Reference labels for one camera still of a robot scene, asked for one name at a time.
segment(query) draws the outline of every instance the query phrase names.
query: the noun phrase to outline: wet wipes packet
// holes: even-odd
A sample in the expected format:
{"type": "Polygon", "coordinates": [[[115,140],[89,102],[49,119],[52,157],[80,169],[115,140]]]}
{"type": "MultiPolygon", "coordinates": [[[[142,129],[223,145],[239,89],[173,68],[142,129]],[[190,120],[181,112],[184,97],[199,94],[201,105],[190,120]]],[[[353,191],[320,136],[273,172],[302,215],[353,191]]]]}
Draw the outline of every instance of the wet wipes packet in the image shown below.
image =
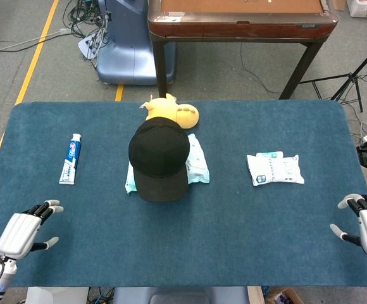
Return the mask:
{"type": "Polygon", "coordinates": [[[269,182],[304,184],[299,168],[299,155],[283,157],[281,151],[257,153],[257,156],[247,155],[247,164],[254,186],[269,182]]]}

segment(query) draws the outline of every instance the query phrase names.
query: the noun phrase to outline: toothpaste cap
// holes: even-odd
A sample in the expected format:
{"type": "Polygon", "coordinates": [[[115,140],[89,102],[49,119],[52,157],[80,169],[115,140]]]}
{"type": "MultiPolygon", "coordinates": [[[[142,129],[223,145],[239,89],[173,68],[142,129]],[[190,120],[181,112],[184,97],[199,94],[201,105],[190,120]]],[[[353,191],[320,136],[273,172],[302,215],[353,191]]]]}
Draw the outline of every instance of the toothpaste cap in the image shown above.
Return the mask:
{"type": "Polygon", "coordinates": [[[74,133],[72,134],[72,141],[81,141],[81,134],[74,133]]]}

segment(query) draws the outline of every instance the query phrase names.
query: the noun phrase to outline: plush toy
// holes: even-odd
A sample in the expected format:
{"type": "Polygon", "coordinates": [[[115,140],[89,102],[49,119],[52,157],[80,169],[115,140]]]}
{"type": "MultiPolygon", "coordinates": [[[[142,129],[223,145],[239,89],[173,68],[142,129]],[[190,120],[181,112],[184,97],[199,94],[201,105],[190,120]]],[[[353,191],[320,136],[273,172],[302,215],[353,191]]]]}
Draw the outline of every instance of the plush toy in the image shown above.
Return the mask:
{"type": "Polygon", "coordinates": [[[166,98],[152,98],[144,103],[140,108],[148,110],[146,120],[154,117],[165,117],[178,123],[183,129],[194,127],[199,121],[199,112],[191,104],[177,104],[177,99],[171,94],[166,94],[166,98]]]}

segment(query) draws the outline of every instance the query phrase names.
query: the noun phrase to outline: brown table top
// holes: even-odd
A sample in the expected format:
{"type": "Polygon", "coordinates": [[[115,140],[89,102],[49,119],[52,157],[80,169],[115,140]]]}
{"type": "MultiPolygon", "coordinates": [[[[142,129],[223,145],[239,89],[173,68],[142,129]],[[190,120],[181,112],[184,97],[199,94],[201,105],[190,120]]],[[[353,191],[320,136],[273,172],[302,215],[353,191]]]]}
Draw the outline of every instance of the brown table top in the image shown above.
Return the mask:
{"type": "Polygon", "coordinates": [[[163,0],[164,12],[322,13],[320,0],[163,0]]]}

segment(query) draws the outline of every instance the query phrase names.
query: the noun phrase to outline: blue machine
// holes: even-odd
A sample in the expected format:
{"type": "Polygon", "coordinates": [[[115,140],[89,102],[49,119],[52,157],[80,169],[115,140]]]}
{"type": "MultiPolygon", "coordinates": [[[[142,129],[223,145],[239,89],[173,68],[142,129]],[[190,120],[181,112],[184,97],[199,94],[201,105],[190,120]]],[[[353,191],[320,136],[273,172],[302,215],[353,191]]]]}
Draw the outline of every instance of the blue machine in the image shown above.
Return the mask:
{"type": "MultiPolygon", "coordinates": [[[[147,24],[147,0],[99,0],[102,16],[111,12],[109,42],[98,52],[97,74],[110,84],[157,84],[147,24]]],[[[165,45],[167,82],[175,78],[176,45],[165,45]]]]}

